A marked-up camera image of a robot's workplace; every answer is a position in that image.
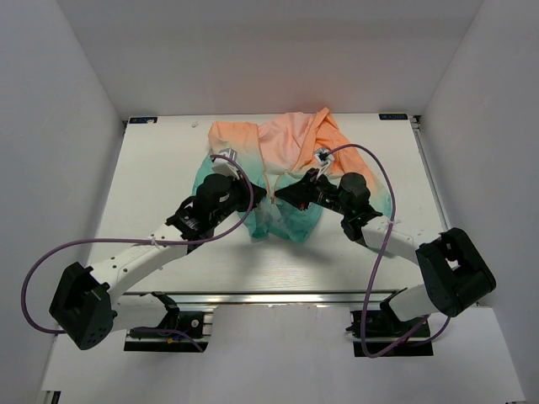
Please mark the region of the peach and teal jacket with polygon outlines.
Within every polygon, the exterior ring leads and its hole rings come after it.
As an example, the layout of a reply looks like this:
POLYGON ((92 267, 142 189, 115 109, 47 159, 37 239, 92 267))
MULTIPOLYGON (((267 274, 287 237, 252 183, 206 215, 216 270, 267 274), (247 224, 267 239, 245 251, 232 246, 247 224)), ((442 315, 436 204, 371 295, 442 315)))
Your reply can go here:
POLYGON ((357 149, 351 147, 327 108, 315 114, 281 114, 261 125, 216 121, 209 129, 208 143, 211 154, 233 149, 249 180, 266 191, 258 206, 245 217, 244 225, 254 240, 274 235, 300 243, 310 237, 323 213, 322 207, 310 205, 300 211, 276 198, 275 191, 300 180, 308 169, 318 168, 315 153, 321 148, 334 153, 325 173, 330 183, 338 184, 346 173, 358 173, 366 179, 374 209, 385 216, 392 212, 387 188, 357 149))

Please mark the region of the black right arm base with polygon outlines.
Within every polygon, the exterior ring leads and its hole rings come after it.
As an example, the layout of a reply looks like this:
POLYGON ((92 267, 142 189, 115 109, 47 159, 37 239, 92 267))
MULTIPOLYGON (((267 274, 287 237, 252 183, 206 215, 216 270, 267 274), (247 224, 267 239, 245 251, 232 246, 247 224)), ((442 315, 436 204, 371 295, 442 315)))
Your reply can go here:
MULTIPOLYGON (((416 317, 407 322, 399 322, 392 319, 391 315, 386 313, 380 304, 388 297, 393 297, 396 290, 374 292, 371 294, 366 311, 366 347, 371 354, 375 354, 392 343, 396 342, 405 333, 412 330, 418 324, 421 327, 397 347, 384 354, 385 358, 404 358, 404 357, 433 357, 434 349, 431 337, 431 330, 427 321, 421 321, 416 317)), ((344 297, 350 304, 350 325, 345 328, 345 335, 351 339, 356 358, 365 358, 366 355, 360 342, 360 326, 364 293, 345 293, 344 297)))

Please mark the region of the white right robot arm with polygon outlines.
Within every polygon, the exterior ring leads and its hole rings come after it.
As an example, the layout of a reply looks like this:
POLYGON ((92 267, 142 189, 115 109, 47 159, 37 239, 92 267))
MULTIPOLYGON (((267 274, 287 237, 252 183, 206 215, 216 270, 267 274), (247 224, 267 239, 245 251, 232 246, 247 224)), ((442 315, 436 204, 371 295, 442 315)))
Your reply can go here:
POLYGON ((358 173, 346 173, 339 184, 333 185, 313 168, 275 195, 299 210, 318 205, 336 212, 342 216, 340 225, 352 242, 399 256, 419 267, 422 284, 400 290, 380 304, 381 327, 390 335, 402 334, 411 320, 421 316, 436 312, 458 316, 497 286, 464 230, 453 227, 429 234, 390 221, 371 206, 370 190, 358 173))

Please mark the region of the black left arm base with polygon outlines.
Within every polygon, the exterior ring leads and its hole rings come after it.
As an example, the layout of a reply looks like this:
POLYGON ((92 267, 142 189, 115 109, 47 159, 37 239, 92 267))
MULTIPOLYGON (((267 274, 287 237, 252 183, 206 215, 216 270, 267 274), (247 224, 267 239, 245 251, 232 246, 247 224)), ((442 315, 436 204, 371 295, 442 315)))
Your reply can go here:
POLYGON ((164 309, 158 322, 136 324, 127 330, 124 350, 142 353, 204 353, 211 336, 212 312, 209 309, 180 305, 163 292, 138 295, 150 299, 150 307, 164 309))

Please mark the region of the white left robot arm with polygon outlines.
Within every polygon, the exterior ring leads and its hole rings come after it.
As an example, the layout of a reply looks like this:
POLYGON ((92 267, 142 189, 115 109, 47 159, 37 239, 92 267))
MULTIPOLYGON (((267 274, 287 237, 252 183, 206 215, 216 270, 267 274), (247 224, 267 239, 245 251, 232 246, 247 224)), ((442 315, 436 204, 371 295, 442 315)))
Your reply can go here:
POLYGON ((95 347, 111 332, 146 328, 167 336, 179 326, 179 308, 161 291, 130 295, 128 289, 167 263, 192 253, 213 237, 228 216, 246 212, 266 195, 242 179, 213 173, 195 194, 150 236, 147 245, 88 267, 73 263, 62 273, 50 314, 81 350, 95 347))

